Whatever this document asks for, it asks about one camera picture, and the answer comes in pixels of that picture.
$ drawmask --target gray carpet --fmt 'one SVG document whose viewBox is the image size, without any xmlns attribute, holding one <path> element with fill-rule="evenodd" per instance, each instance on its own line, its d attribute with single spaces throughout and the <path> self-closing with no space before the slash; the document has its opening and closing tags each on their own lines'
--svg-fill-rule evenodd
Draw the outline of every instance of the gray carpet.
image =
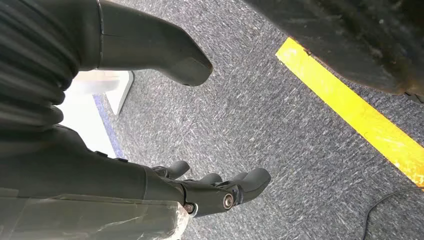
<svg viewBox="0 0 424 240">
<path fill-rule="evenodd" d="M 183 27 L 214 64 L 200 87 L 137 71 L 122 113 L 110 122 L 132 162 L 191 164 L 188 178 L 230 178 L 256 167 L 273 180 L 226 214 L 191 221 L 186 240 L 357 240 L 366 209 L 413 187 L 275 53 L 286 36 L 239 0 L 115 0 Z M 424 145 L 424 108 L 348 83 Z M 410 192 L 372 214 L 367 239 L 424 239 L 424 196 Z"/>
</svg>

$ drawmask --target blue edge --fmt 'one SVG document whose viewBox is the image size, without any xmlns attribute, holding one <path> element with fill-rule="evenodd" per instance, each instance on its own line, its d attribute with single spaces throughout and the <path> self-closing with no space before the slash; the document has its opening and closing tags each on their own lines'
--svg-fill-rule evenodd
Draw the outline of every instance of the blue edge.
<svg viewBox="0 0 424 240">
<path fill-rule="evenodd" d="M 118 142 L 117 135 L 111 125 L 111 121 L 109 120 L 109 116 L 105 111 L 105 107 L 103 106 L 103 100 L 101 95 L 93 95 L 93 99 L 95 105 L 97 107 L 98 113 L 100 114 L 101 120 L 103 121 L 104 129 L 106 129 L 106 133 L 109 136 L 110 143 L 112 144 L 113 151 L 117 158 L 125 158 L 124 152 L 121 149 L 121 146 Z"/>
</svg>

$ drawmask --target robotic arm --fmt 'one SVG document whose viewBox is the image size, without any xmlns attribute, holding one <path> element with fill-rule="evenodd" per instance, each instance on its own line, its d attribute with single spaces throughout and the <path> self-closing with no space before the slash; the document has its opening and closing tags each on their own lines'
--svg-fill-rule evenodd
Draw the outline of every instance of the robotic arm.
<svg viewBox="0 0 424 240">
<path fill-rule="evenodd" d="M 255 199 L 270 182 L 262 168 L 227 181 L 215 173 L 177 180 L 186 162 L 150 168 L 111 159 L 57 125 L 63 115 L 54 105 L 81 70 L 155 69 L 180 84 L 204 83 L 212 64 L 181 28 L 105 0 L 2 0 L 0 30 L 0 190 L 18 199 L 172 201 L 201 217 Z M 0 210 L 3 233 L 12 216 Z"/>
</svg>

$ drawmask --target bolt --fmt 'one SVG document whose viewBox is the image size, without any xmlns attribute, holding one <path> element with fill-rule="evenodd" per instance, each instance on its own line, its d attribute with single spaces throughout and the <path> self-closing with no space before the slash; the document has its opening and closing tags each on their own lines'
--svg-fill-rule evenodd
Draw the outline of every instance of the bolt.
<svg viewBox="0 0 424 240">
<path fill-rule="evenodd" d="M 228 210 L 233 206 L 233 204 L 234 204 L 233 195 L 231 195 L 231 193 L 228 193 L 224 197 L 223 206 L 224 206 L 225 209 Z"/>
<path fill-rule="evenodd" d="M 187 203 L 184 205 L 184 209 L 187 211 L 188 214 L 192 214 L 195 210 L 195 206 L 193 204 Z"/>
</svg>

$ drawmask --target black robotic limb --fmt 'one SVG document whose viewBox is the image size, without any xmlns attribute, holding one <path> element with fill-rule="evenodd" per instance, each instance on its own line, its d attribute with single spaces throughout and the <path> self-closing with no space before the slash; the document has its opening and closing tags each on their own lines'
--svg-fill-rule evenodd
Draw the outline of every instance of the black robotic limb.
<svg viewBox="0 0 424 240">
<path fill-rule="evenodd" d="M 150 168 L 111 159 L 58 125 L 55 105 L 78 71 L 155 69 L 180 84 L 204 83 L 212 64 L 178 26 L 105 0 L 2 0 L 0 31 L 0 193 L 178 202 L 201 217 L 255 199 L 270 182 L 262 168 L 228 181 L 215 173 L 177 180 L 186 162 Z M 3 236 L 16 226 L 11 209 L 0 210 Z"/>
</svg>

